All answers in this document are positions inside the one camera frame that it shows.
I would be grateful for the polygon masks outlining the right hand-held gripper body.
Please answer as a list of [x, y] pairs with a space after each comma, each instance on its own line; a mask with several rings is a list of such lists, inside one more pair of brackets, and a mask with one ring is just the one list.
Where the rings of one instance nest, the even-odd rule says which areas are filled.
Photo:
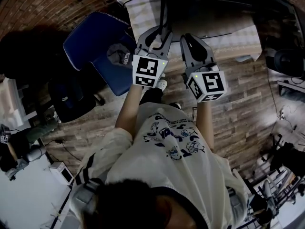
[[186, 68], [184, 76], [197, 103], [214, 101], [227, 93], [224, 71], [219, 70], [216, 62]]

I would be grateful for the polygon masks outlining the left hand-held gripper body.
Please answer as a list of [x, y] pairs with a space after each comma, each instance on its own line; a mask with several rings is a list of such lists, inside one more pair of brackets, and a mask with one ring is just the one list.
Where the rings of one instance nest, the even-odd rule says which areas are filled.
[[155, 88], [167, 64], [167, 58], [136, 48], [132, 59], [133, 84]]

